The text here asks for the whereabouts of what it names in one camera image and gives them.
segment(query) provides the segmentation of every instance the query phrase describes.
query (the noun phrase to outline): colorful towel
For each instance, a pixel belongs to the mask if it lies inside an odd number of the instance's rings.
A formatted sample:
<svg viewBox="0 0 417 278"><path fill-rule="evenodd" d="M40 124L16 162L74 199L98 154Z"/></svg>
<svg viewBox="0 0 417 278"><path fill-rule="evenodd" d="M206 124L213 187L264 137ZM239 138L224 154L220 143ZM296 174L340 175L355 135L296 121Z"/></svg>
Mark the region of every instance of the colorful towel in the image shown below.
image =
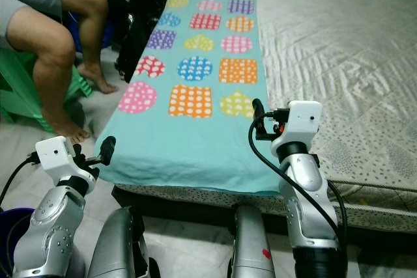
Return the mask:
<svg viewBox="0 0 417 278"><path fill-rule="evenodd" d="M97 142L116 150L118 184L278 192L251 151L252 100L266 100L256 0L167 0L132 80ZM270 155L269 145L261 150Z"/></svg>

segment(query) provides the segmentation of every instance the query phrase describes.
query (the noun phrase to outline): leg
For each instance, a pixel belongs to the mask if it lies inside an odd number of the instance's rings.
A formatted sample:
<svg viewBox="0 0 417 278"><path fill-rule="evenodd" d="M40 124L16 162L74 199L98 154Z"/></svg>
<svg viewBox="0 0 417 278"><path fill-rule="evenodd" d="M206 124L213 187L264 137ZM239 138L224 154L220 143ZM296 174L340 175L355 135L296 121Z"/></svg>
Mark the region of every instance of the leg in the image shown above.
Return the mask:
<svg viewBox="0 0 417 278"><path fill-rule="evenodd" d="M71 34L59 23L30 7L20 8L7 27L7 40L16 50L38 56L33 80L42 101L42 114L58 135L79 143L89 134L75 125L63 109L75 58Z"/></svg>
<svg viewBox="0 0 417 278"><path fill-rule="evenodd" d="M107 0L62 0L63 9L82 15L79 22L79 39L83 46L83 64L80 74L94 81L105 94L117 87L109 85L100 66L101 43L108 13Z"/></svg>

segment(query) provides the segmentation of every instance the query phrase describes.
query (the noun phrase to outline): white mattress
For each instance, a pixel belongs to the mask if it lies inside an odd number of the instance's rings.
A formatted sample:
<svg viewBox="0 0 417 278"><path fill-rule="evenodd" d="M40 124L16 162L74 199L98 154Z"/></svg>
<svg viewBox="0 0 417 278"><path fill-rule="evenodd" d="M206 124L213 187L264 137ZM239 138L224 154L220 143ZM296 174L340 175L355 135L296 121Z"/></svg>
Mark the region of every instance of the white mattress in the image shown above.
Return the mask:
<svg viewBox="0 0 417 278"><path fill-rule="evenodd" d="M257 1L270 107L324 104L312 152L339 182L350 223L416 231L417 0ZM249 199L283 213L279 197L118 187L218 206Z"/></svg>

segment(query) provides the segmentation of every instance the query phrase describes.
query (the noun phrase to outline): bare foot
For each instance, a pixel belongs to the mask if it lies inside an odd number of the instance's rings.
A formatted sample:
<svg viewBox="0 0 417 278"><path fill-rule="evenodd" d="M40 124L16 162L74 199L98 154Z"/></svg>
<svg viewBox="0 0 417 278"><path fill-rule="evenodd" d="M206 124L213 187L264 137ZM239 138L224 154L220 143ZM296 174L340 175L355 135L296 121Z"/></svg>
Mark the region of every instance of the bare foot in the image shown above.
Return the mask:
<svg viewBox="0 0 417 278"><path fill-rule="evenodd" d="M100 65L92 65L87 67L84 63L81 63L78 66L78 72L84 78L94 81L94 84L96 84L98 89L100 89L100 91L104 94L111 94L112 92L118 91L119 89L116 86L107 83L103 76Z"/></svg>
<svg viewBox="0 0 417 278"><path fill-rule="evenodd" d="M90 134L74 124L62 109L58 112L42 109L42 116L51 125L57 135L69 137L71 143L82 143Z"/></svg>

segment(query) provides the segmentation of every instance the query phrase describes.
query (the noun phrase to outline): person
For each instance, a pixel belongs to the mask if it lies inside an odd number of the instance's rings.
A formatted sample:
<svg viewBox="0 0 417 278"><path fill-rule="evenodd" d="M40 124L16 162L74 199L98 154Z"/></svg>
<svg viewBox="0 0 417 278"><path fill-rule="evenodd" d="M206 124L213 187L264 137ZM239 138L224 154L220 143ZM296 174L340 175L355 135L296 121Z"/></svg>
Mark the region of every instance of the person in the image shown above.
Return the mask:
<svg viewBox="0 0 417 278"><path fill-rule="evenodd" d="M89 134L73 123L63 108L75 59L74 40L65 27L43 14L61 16L62 11L81 16L79 39L83 63L78 71L101 92L115 92L117 88L107 83L100 66L107 0L0 0L0 49L37 55L33 80L42 102L43 117L56 134L80 143Z"/></svg>

